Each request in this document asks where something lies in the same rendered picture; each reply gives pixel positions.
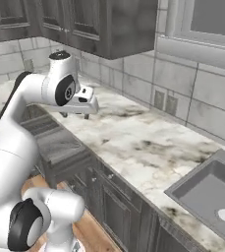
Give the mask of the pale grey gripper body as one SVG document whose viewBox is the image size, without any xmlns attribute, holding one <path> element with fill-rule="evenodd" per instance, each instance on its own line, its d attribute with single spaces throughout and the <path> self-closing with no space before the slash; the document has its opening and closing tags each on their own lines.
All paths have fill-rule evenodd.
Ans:
<svg viewBox="0 0 225 252">
<path fill-rule="evenodd" d="M 96 114 L 99 106 L 96 97 L 93 95 L 87 102 L 73 102 L 72 100 L 64 106 L 48 106 L 53 112 L 64 112 L 74 114 Z"/>
</svg>

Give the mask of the open dark grey drawer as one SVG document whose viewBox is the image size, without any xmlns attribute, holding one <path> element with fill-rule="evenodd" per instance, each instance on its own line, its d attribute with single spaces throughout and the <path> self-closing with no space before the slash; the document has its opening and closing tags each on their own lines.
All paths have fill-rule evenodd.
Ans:
<svg viewBox="0 0 225 252">
<path fill-rule="evenodd" d="M 38 105 L 26 108 L 22 126 L 37 140 L 37 169 L 51 188 L 91 165 L 87 147 Z"/>
</svg>

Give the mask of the dark grey closed drawer front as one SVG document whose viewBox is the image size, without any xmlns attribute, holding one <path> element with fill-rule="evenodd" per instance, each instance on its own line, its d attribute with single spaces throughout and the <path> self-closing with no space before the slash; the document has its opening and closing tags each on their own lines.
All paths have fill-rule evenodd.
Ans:
<svg viewBox="0 0 225 252">
<path fill-rule="evenodd" d="M 98 161 L 97 169 L 140 213 L 148 220 L 152 219 L 152 207 L 143 195 L 118 172 L 113 170 L 108 164 Z M 112 179 L 108 179 L 109 174 L 114 174 Z"/>
</svg>

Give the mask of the narrow dark lower cabinet door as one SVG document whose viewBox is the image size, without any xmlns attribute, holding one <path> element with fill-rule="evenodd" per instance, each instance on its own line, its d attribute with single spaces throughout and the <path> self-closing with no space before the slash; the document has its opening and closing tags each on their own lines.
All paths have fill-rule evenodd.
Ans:
<svg viewBox="0 0 225 252">
<path fill-rule="evenodd" d="M 92 177 L 96 177 L 95 182 L 91 181 Z M 100 221 L 100 184 L 96 171 L 92 167 L 88 167 L 77 173 L 75 179 L 78 185 L 76 191 L 84 197 L 85 205 L 90 213 Z"/>
</svg>

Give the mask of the narrow dark cabinet door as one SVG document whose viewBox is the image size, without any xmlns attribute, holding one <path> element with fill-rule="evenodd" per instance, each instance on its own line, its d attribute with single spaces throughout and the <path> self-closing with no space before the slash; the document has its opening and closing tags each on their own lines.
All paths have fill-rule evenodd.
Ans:
<svg viewBox="0 0 225 252">
<path fill-rule="evenodd" d="M 41 0 L 41 29 L 44 37 L 65 43 L 64 0 Z"/>
<path fill-rule="evenodd" d="M 69 44 L 93 55 L 100 54 L 100 1 L 69 0 Z"/>
<path fill-rule="evenodd" d="M 92 177 L 96 177 L 95 182 L 91 181 Z M 90 213 L 100 221 L 100 184 L 96 171 L 92 167 L 88 167 L 77 173 L 75 179 L 78 185 L 76 191 L 84 197 L 85 205 Z"/>
</svg>

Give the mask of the narrow dark upper cabinet door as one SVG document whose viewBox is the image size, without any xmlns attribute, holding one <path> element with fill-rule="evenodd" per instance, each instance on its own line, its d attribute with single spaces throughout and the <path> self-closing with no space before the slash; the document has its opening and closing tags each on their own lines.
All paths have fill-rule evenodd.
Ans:
<svg viewBox="0 0 225 252">
<path fill-rule="evenodd" d="M 100 1 L 69 0 L 69 44 L 93 55 L 100 54 Z"/>
<path fill-rule="evenodd" d="M 44 37 L 65 43 L 64 0 L 41 0 L 41 29 Z"/>
</svg>

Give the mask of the dark grey upper cabinet run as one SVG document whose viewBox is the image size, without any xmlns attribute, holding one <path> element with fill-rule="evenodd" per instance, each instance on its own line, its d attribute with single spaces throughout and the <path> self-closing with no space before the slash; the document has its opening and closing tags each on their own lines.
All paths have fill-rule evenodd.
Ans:
<svg viewBox="0 0 225 252">
<path fill-rule="evenodd" d="M 154 48 L 158 0 L 99 0 L 100 1 L 100 54 L 113 60 L 150 51 Z M 41 0 L 35 0 L 41 29 Z M 69 45 L 69 0 L 64 0 L 66 42 Z"/>
</svg>

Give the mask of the dark grey lower cabinet door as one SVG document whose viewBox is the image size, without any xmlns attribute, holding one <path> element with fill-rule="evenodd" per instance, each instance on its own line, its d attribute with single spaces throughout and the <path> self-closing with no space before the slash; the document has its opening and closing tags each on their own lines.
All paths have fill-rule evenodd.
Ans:
<svg viewBox="0 0 225 252">
<path fill-rule="evenodd" d="M 103 224 L 125 252 L 137 252 L 141 213 L 102 178 Z"/>
</svg>

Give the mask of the wide dark upper cabinet door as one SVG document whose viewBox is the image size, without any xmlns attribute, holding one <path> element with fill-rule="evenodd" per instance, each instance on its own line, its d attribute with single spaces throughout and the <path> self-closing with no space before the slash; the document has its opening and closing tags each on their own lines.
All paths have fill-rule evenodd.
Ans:
<svg viewBox="0 0 225 252">
<path fill-rule="evenodd" d="M 35 0 L 0 0 L 0 42 L 39 36 Z"/>
</svg>

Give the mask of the grey kitchen sink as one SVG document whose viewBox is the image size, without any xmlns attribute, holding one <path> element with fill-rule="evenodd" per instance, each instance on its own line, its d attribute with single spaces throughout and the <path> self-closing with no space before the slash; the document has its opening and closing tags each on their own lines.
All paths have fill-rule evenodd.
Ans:
<svg viewBox="0 0 225 252">
<path fill-rule="evenodd" d="M 225 239 L 225 151 L 218 150 L 164 193 Z"/>
</svg>

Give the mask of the dark grey sink base cabinet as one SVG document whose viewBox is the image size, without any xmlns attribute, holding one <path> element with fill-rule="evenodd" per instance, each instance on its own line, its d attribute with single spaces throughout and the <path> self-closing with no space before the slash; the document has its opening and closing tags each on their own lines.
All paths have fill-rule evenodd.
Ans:
<svg viewBox="0 0 225 252">
<path fill-rule="evenodd" d="M 181 230 L 172 220 L 158 217 L 159 230 L 155 252 L 209 252 Z"/>
</svg>

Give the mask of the grey framed window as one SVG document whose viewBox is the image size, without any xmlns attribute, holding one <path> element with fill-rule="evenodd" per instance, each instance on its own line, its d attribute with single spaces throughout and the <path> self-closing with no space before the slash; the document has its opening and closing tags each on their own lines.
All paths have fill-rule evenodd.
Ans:
<svg viewBox="0 0 225 252">
<path fill-rule="evenodd" d="M 225 69 L 225 0 L 169 0 L 156 49 Z"/>
</svg>

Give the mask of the grey wall outlet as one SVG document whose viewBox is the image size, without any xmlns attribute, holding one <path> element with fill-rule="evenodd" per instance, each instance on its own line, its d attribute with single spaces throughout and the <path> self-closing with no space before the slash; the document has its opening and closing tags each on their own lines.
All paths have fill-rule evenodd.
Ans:
<svg viewBox="0 0 225 252">
<path fill-rule="evenodd" d="M 34 71 L 34 67 L 33 67 L 33 62 L 31 59 L 26 59 L 24 61 L 24 66 L 25 66 L 25 70 L 29 71 L 29 72 L 33 72 Z"/>
<path fill-rule="evenodd" d="M 154 106 L 159 110 L 163 109 L 163 106 L 164 106 L 164 93 L 163 92 L 160 92 L 160 91 L 155 92 Z"/>
<path fill-rule="evenodd" d="M 177 111 L 178 100 L 170 95 L 166 99 L 165 111 L 170 115 L 175 115 Z"/>
</svg>

